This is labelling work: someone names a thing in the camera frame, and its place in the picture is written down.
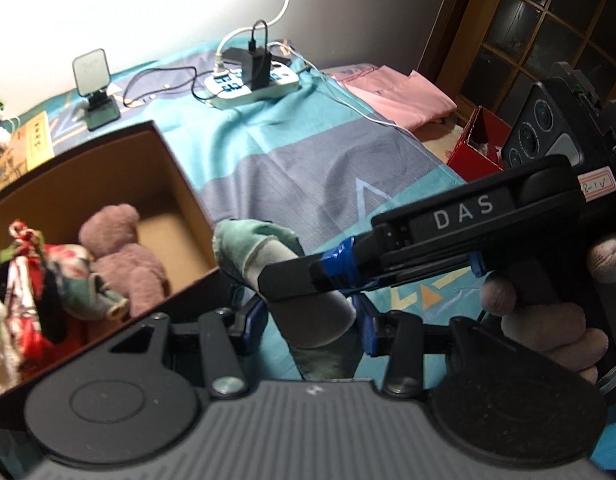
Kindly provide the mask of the right hand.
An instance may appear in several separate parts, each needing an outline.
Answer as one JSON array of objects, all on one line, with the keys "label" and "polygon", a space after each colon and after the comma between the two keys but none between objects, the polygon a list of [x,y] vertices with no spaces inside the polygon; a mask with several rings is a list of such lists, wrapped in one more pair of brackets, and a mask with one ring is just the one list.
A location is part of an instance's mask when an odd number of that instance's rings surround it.
[{"label": "right hand", "polygon": [[514,285],[492,273],[481,286],[480,304],[502,319],[503,334],[543,354],[588,382],[597,382],[600,360],[616,349],[616,236],[595,246],[588,266],[600,282],[598,306],[609,326],[596,328],[586,322],[583,309],[572,302],[525,306]]}]

